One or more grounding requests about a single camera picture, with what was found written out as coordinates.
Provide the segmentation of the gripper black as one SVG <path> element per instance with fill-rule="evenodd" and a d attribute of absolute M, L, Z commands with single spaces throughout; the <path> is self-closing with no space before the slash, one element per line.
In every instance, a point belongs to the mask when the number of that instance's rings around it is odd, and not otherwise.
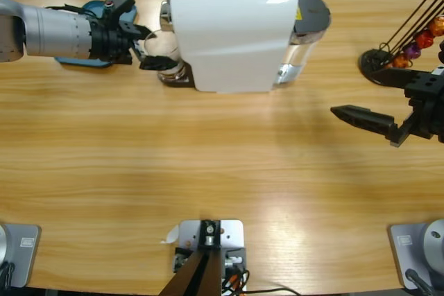
<path fill-rule="evenodd" d="M 148 55 L 143 49 L 135 46 L 139 40 L 153 39 L 154 31 L 128 21 L 119 21 L 111 27 L 110 21 L 88 19 L 90 24 L 91 47 L 89 59 L 111 62 L 112 64 L 132 64 L 130 49 L 133 49 L 139 60 L 139 68 L 149 71 L 166 71 L 178 65 L 167 56 Z"/>
<path fill-rule="evenodd" d="M 436 136 L 443 143 L 443 42 L 439 47 L 441 63 L 430 72 L 387 68 L 370 75 L 383 86 L 404 89 L 412 113 L 402 125 L 393 116 L 355 105 L 331 107 L 330 111 L 353 127 L 382 135 L 392 146 L 400 146 L 409 135 L 424 139 Z"/>

